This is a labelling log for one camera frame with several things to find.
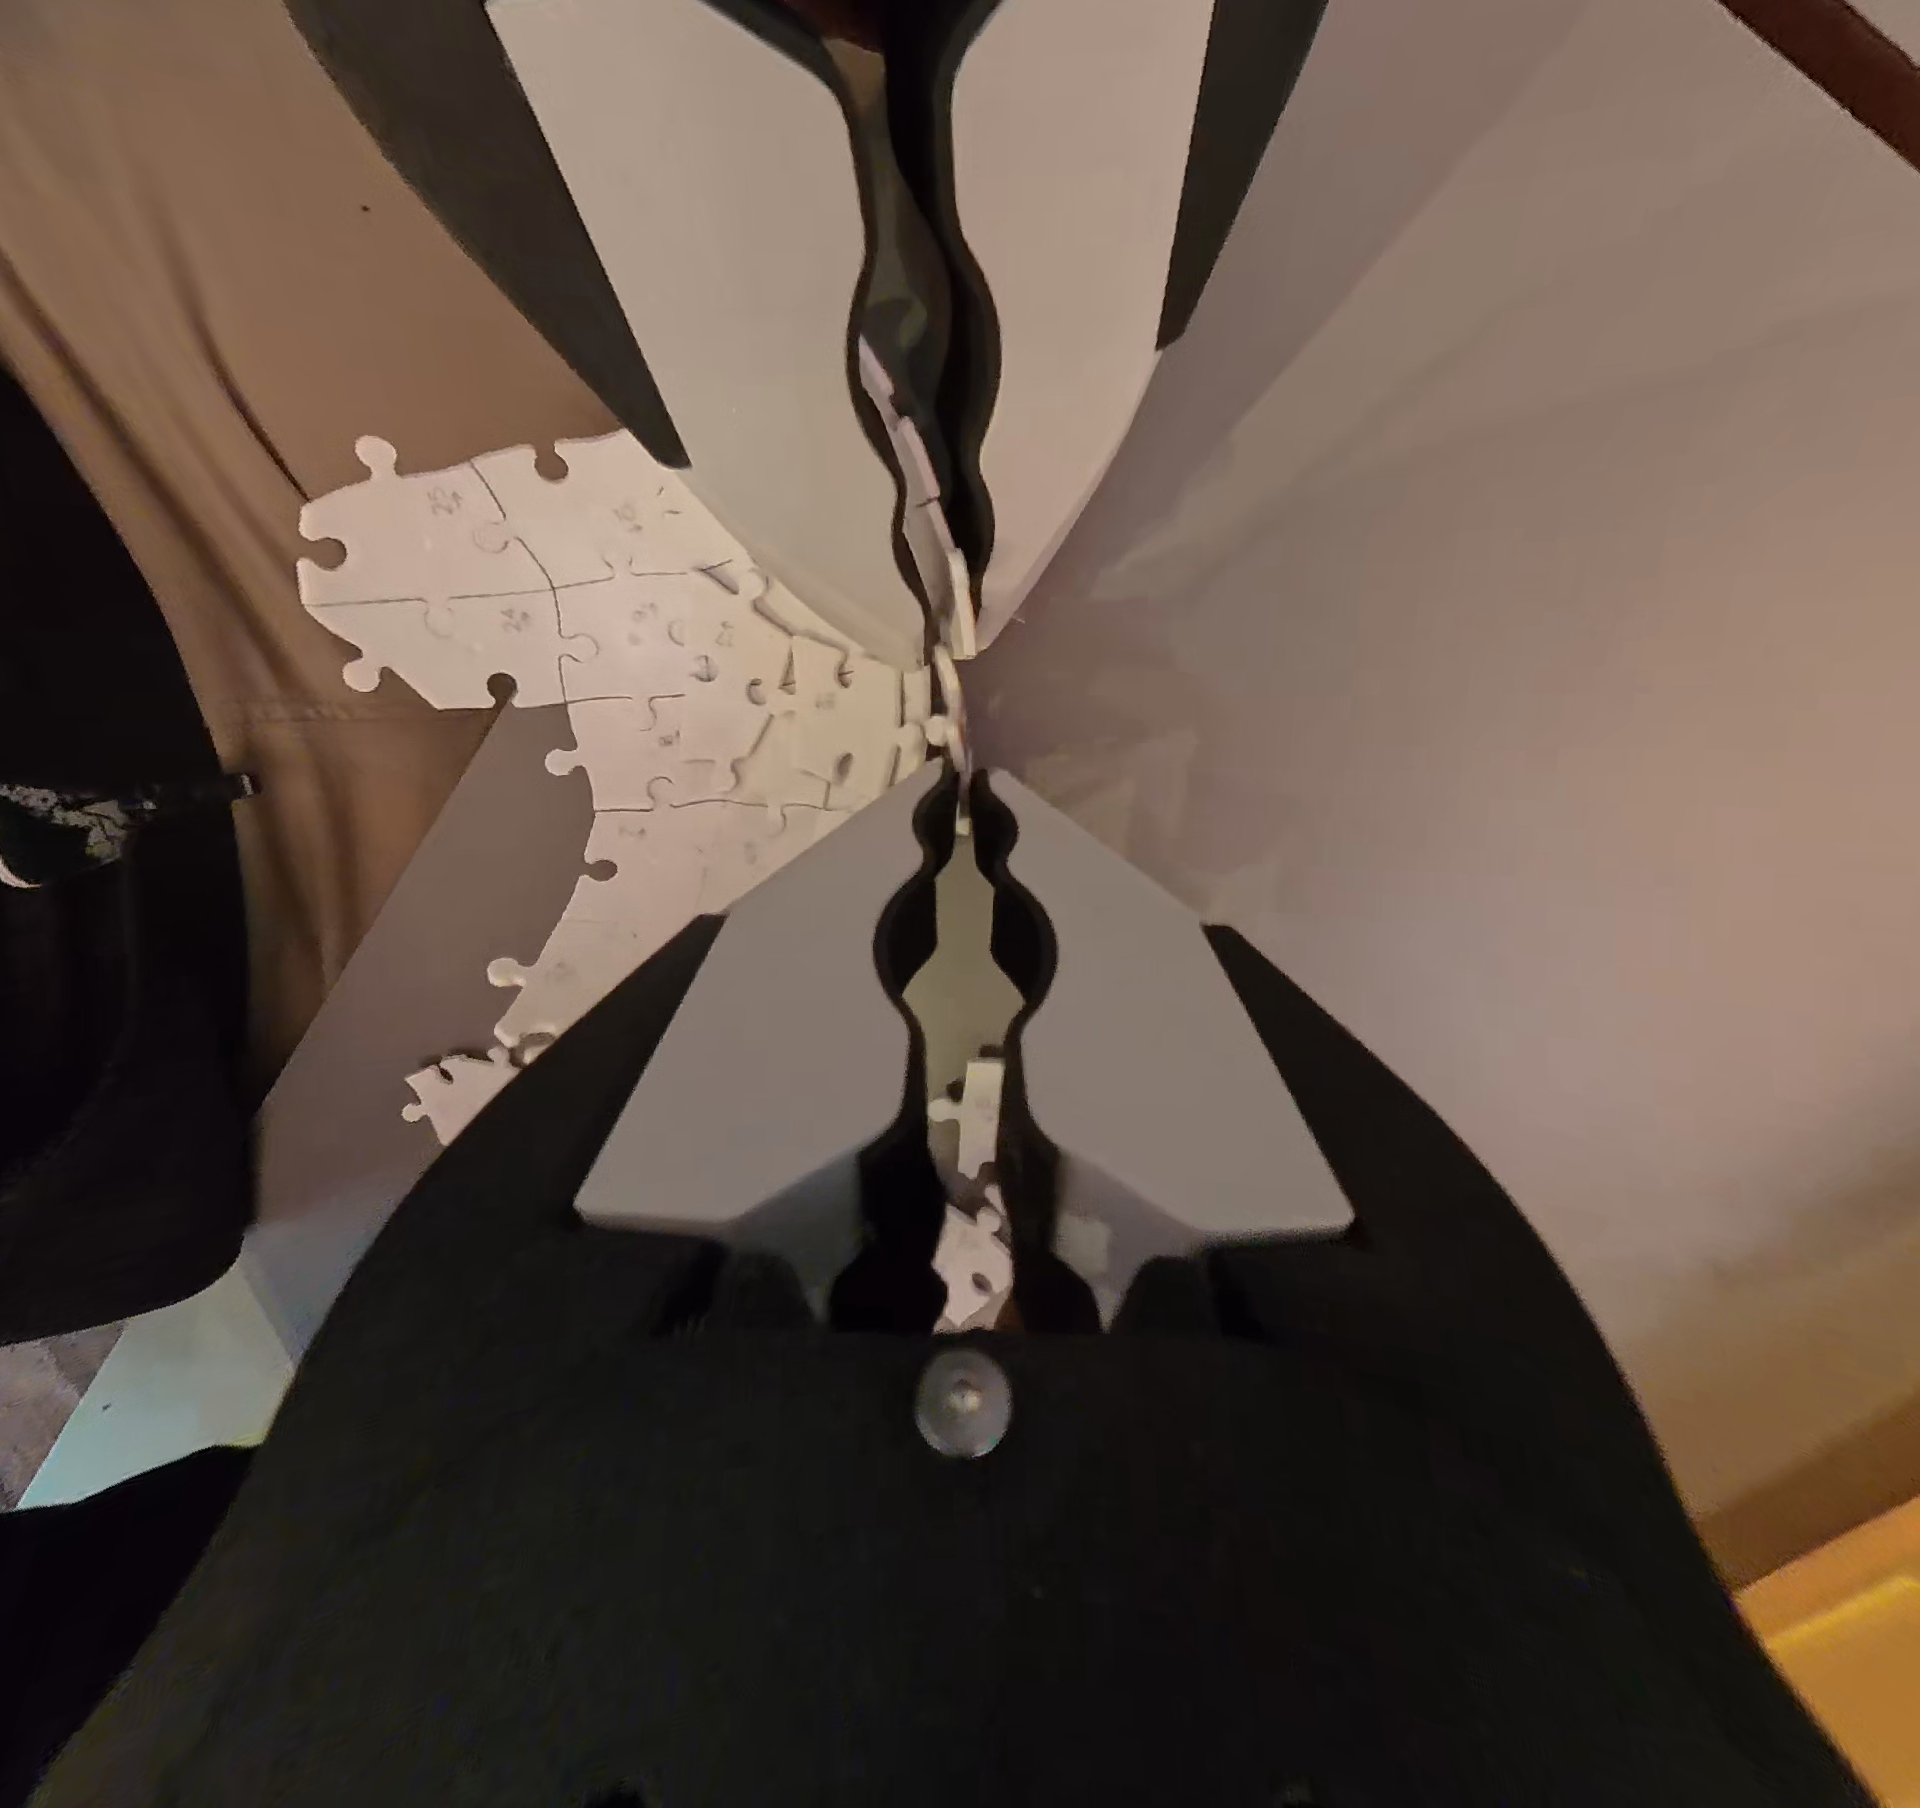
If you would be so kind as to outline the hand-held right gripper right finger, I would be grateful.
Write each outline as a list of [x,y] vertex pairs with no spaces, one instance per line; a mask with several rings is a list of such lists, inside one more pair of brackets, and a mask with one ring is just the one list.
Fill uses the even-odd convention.
[[1045,1250],[1337,1239],[1352,1223],[1202,921],[1005,771],[971,789],[1013,1212]]

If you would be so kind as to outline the white puzzle pieces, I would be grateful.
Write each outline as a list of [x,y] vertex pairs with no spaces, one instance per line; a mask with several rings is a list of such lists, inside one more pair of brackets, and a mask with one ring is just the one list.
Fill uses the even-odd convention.
[[[401,1120],[426,1126],[445,1147],[521,1071],[521,1060],[498,1046],[445,1053],[403,1077],[410,1099]],[[996,1169],[1002,1089],[1005,1054],[987,1046],[925,1106],[932,1165],[945,1190],[932,1253],[945,1286],[938,1335],[992,1332],[1013,1299],[1013,1230]]]

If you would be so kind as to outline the partly built white puzzle ball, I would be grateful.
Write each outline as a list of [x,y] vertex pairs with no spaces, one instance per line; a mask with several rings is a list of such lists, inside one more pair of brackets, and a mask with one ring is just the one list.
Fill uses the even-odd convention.
[[342,681],[436,708],[561,708],[547,773],[583,777],[590,830],[540,954],[493,961],[493,1046],[532,1059],[695,915],[822,844],[938,757],[962,755],[949,648],[890,664],[763,573],[687,478],[627,429],[401,476],[304,503],[299,600],[350,648]]

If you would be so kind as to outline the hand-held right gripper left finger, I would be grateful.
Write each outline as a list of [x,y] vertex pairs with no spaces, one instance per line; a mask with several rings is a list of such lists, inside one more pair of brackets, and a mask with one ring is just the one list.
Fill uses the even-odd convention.
[[924,1035],[956,777],[925,766],[715,923],[575,1197],[597,1229],[723,1246],[867,1246],[938,1229]]

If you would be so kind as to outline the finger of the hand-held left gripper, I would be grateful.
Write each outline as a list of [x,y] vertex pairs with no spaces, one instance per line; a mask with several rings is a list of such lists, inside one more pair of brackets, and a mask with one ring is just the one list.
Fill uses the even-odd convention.
[[900,478],[856,389],[870,206],[849,88],[779,0],[486,0],[681,441],[761,570],[924,655]]
[[1163,353],[1214,0],[903,0],[900,166],[949,270],[928,443],[980,653]]

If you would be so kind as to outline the yellow plastic bin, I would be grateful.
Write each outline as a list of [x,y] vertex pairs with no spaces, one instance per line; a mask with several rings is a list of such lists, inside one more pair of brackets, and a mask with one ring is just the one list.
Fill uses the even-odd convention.
[[1916,1802],[1916,1502],[1753,1582],[1739,1607],[1883,1805]]

